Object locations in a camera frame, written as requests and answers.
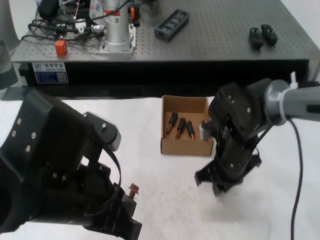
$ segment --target copper pin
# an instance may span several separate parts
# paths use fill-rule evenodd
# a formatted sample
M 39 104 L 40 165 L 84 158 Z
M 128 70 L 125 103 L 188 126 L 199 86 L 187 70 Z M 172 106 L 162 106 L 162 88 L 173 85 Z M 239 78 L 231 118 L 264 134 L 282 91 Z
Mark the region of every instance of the copper pin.
M 169 120 L 169 126 L 166 130 L 166 134 L 170 134 L 172 127 L 176 124 L 176 121 L 178 119 L 178 113 L 176 113 L 175 111 L 172 113 L 171 118 Z

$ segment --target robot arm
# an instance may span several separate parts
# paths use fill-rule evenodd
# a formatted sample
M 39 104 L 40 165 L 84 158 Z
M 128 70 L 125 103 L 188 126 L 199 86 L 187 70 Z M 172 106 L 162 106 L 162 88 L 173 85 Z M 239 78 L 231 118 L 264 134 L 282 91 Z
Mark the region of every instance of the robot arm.
M 0 233 L 32 221 L 137 240 L 142 224 L 132 219 L 136 203 L 121 188 L 113 153 L 120 141 L 114 124 L 31 91 L 0 148 Z M 98 162 L 102 150 L 119 169 L 118 184 Z
M 294 86 L 294 74 L 291 80 Z M 209 106 L 211 120 L 200 125 L 204 139 L 216 139 L 216 153 L 195 173 L 197 185 L 213 183 L 216 196 L 227 192 L 259 167 L 262 161 L 253 151 L 273 125 L 282 125 L 287 118 L 320 121 L 320 87 L 295 89 L 292 85 L 266 78 L 246 88 L 230 83 L 219 89 Z

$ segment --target bolt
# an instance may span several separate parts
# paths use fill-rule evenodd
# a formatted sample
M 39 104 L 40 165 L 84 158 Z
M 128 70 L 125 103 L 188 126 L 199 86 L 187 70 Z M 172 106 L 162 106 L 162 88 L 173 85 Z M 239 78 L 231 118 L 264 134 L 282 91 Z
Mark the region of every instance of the bolt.
M 129 198 L 133 200 L 135 195 L 139 194 L 138 193 L 139 187 L 132 183 L 131 186 L 129 187 L 129 189 L 131 190 L 130 194 L 129 194 Z

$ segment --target screw head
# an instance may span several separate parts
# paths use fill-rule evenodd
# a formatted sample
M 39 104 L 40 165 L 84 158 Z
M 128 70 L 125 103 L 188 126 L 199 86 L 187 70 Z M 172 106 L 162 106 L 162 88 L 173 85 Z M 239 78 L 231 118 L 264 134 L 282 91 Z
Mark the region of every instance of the screw head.
M 137 185 L 135 185 L 134 183 L 131 184 L 131 186 L 129 187 L 129 189 L 134 192 L 135 194 L 139 194 L 139 187 Z

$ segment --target open cardboard box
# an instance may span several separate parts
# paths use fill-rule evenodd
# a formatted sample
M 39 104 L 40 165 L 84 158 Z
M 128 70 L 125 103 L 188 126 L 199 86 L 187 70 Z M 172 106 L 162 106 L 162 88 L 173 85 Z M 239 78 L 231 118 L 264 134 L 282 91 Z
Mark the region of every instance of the open cardboard box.
M 181 97 L 164 95 L 162 97 L 161 153 L 175 155 L 210 156 L 214 141 L 201 140 L 199 125 L 201 120 L 208 121 L 208 99 L 206 97 Z M 178 113 L 178 119 L 170 134 L 167 134 L 172 112 Z M 176 140 L 177 127 L 181 117 L 192 122 L 195 140 L 192 140 L 185 127 Z

